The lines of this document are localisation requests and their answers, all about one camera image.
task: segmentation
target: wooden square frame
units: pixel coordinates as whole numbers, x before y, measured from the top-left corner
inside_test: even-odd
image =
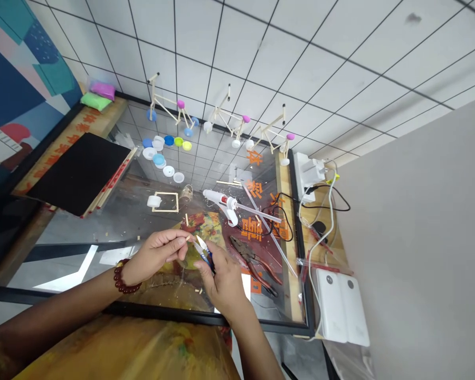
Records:
[[[155,208],[153,207],[153,208],[151,209],[152,212],[179,212],[178,193],[155,192],[155,196],[156,196],[157,194],[175,195],[175,196],[176,196],[176,210],[155,210]]]

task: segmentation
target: right hand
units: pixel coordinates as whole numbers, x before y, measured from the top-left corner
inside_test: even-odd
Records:
[[[196,261],[194,266],[201,272],[211,302],[229,320],[251,306],[244,293],[240,265],[215,243],[207,241],[206,244],[213,253],[215,276],[204,261]]]

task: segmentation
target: white wall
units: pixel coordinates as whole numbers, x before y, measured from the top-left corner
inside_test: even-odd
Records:
[[[475,101],[340,174],[377,379],[475,379]]]

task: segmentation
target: yellow bottle cap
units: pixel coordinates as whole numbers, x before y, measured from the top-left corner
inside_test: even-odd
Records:
[[[192,148],[192,143],[190,141],[183,142],[183,149],[190,150]]]

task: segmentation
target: popsicle stick model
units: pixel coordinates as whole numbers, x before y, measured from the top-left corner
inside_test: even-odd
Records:
[[[175,210],[156,210],[155,207],[151,208],[152,212],[179,212],[179,202],[178,202],[178,193],[163,193],[163,192],[155,192],[154,197],[158,197],[158,194],[163,195],[174,195],[176,197],[176,209]]]
[[[211,132],[213,130],[213,123],[216,122],[217,118],[220,118],[220,120],[225,124],[225,126],[231,133],[231,137],[235,135],[235,139],[232,141],[232,147],[239,148],[241,146],[241,140],[240,140],[241,135],[243,134],[243,131],[246,128],[245,124],[248,124],[250,122],[250,117],[247,115],[238,117],[236,115],[231,114],[230,112],[223,110],[222,107],[225,104],[225,101],[230,101],[230,100],[231,100],[231,84],[229,83],[229,87],[227,88],[227,94],[222,99],[220,106],[215,107],[215,109],[211,113],[210,119],[204,123],[204,130],[206,131],[207,134]],[[235,128],[231,128],[222,115],[227,115],[237,120],[239,122],[238,126]]]
[[[280,150],[280,154],[282,155],[283,158],[280,159],[280,165],[281,166],[287,166],[290,163],[290,160],[288,159],[288,152],[289,152],[289,142],[295,139],[295,135],[292,133],[287,134],[286,136],[282,136],[281,134],[278,134],[274,131],[271,130],[271,127],[273,124],[277,123],[278,121],[282,121],[282,124],[285,125],[285,104],[282,105],[282,110],[281,114],[271,123],[269,123],[267,126],[264,128],[259,126],[260,130],[260,138],[259,140],[254,144],[253,140],[251,139],[251,136],[246,140],[245,142],[245,147],[249,151],[254,151],[255,147],[262,141],[262,140],[267,140],[269,143],[269,148],[271,149],[271,153],[274,152],[275,149]],[[273,146],[273,143],[271,140],[275,139],[275,136],[273,138],[270,138],[268,134],[273,134],[278,137],[281,137],[284,141],[281,144],[276,145],[276,147]]]
[[[149,110],[147,111],[148,120],[156,121],[157,113],[155,112],[154,107],[155,104],[158,104],[164,109],[165,112],[169,114],[169,116],[174,119],[176,125],[178,125],[182,120],[185,121],[186,128],[184,130],[184,134],[188,137],[193,136],[194,133],[192,131],[192,128],[197,127],[199,125],[199,119],[197,119],[196,117],[190,117],[190,114],[186,110],[185,102],[183,100],[178,99],[177,101],[174,101],[171,99],[164,98],[163,96],[160,96],[155,92],[156,80],[159,75],[160,73],[157,72],[154,76],[148,79],[148,83],[151,84],[151,104],[149,105]],[[169,103],[176,105],[178,109],[178,116],[175,117],[167,108],[164,107],[162,103],[158,101],[158,99],[163,99]]]

